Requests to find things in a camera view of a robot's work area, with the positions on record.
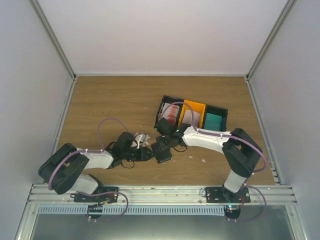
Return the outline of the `black leather card holder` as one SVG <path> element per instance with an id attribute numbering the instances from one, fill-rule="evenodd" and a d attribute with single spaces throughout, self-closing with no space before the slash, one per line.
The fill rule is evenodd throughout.
<path id="1" fill-rule="evenodd" d="M 172 159 L 172 154 L 169 148 L 161 150 L 160 145 L 158 143 L 153 143 L 151 145 L 151 149 L 152 154 L 155 157 L 158 164 L 162 164 Z"/>

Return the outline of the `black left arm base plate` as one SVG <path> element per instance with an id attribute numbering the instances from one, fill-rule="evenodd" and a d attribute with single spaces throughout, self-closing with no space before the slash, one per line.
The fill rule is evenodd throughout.
<path id="1" fill-rule="evenodd" d="M 103 186 L 101 189 L 97 189 L 91 195 L 84 195 L 76 192 L 70 194 L 70 197 L 76 203 L 116 203 L 118 201 L 118 190 L 117 186 Z"/>

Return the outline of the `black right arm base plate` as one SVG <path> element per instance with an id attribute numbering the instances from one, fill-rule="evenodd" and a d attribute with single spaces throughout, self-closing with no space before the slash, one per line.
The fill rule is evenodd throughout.
<path id="1" fill-rule="evenodd" d="M 247 187 L 241 188 L 238 192 L 233 193 L 223 186 L 205 187 L 204 195 L 207 203 L 250 203 L 250 193 Z"/>

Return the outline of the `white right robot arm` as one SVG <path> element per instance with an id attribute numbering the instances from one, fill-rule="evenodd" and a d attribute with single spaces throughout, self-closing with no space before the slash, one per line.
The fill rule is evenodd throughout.
<path id="1" fill-rule="evenodd" d="M 262 149 L 241 128 L 233 131 L 212 131 L 182 123 L 175 126 L 167 119 L 161 118 L 154 126 L 160 134 L 152 147 L 158 163 L 172 158 L 171 149 L 181 146 L 199 147 L 221 153 L 225 156 L 230 172 L 221 187 L 221 196 L 228 203 L 234 202 L 247 179 L 255 172 L 259 160 L 266 161 Z"/>

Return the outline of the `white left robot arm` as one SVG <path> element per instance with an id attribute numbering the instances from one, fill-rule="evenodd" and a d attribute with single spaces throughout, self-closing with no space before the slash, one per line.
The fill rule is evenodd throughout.
<path id="1" fill-rule="evenodd" d="M 48 189 L 62 195 L 67 191 L 84 192 L 92 202 L 103 197 L 101 182 L 89 174 L 88 169 L 113 169 L 128 162 L 145 162 L 154 157 L 152 150 L 140 145 L 137 137 L 123 132 L 105 149 L 88 150 L 64 144 L 38 169 L 38 175 L 48 184 Z"/>

